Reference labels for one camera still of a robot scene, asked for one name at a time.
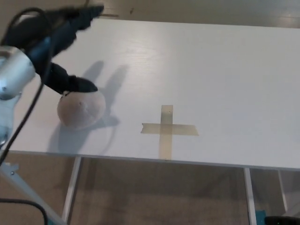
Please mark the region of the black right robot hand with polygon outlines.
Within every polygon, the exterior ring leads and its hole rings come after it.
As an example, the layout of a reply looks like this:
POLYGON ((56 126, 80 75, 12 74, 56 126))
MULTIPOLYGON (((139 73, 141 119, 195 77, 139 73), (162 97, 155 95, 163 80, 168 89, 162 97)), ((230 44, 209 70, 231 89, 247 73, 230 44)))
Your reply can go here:
POLYGON ((265 217, 266 225, 300 225, 300 218, 286 216, 268 216, 265 217))

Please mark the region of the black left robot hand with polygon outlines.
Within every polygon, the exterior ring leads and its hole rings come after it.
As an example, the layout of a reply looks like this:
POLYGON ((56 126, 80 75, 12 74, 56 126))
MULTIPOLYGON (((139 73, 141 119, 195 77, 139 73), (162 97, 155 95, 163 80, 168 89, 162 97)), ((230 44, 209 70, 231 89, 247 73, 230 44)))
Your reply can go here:
POLYGON ((98 88, 93 82, 69 75, 58 64, 50 64, 49 75, 45 75, 45 67, 51 46, 54 56, 68 49, 76 40, 76 33, 89 28, 103 10, 104 5, 47 10, 49 22, 41 15, 24 19, 4 35, 1 44, 23 49, 41 80, 55 92, 95 92, 98 88))

